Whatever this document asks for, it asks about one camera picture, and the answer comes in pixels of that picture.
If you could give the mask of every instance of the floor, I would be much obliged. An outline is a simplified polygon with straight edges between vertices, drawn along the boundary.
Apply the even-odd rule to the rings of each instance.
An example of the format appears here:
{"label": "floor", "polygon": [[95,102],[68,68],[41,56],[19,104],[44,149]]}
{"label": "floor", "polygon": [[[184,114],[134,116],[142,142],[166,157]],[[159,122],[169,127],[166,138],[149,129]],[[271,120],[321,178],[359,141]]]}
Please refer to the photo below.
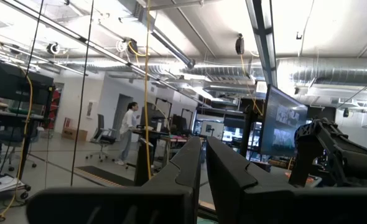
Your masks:
{"label": "floor", "polygon": [[[136,163],[137,147],[138,145],[136,142],[131,143],[128,162],[133,164]],[[99,148],[99,146],[90,142],[78,142],[74,167],[95,166],[127,179],[134,179],[135,169],[132,167],[129,167],[126,170],[123,166],[116,165],[111,160],[99,162],[96,156],[91,159],[85,159],[87,154],[99,151]],[[107,148],[107,152],[112,156],[117,157],[119,155],[119,149],[121,148],[122,147],[120,147],[119,142],[116,142]],[[163,150],[163,147],[158,147],[156,150],[156,156],[162,155]],[[70,187],[72,163],[74,158],[73,140],[61,138],[59,134],[54,134],[52,139],[49,140],[40,138],[38,142],[32,143],[30,154],[32,156],[29,156],[29,160],[34,161],[37,164],[37,167],[32,168],[32,162],[27,161],[22,177],[22,181],[32,187],[29,192],[29,196],[34,195],[36,192],[45,188]],[[19,161],[15,160],[12,163],[12,166],[17,167],[18,163]],[[16,175],[16,170],[13,172],[8,171],[7,164],[3,168],[3,172],[11,175]],[[199,199],[205,203],[205,205],[212,204],[213,200],[210,192],[210,186],[208,184],[205,164],[202,164],[200,185]],[[79,172],[73,173],[73,187],[104,186],[112,187],[101,180],[94,179]],[[4,208],[5,206],[3,203],[9,203],[11,197],[12,193],[0,194],[0,208]],[[25,207],[11,208],[7,211],[6,220],[3,223],[26,224],[28,222],[25,214]]]}

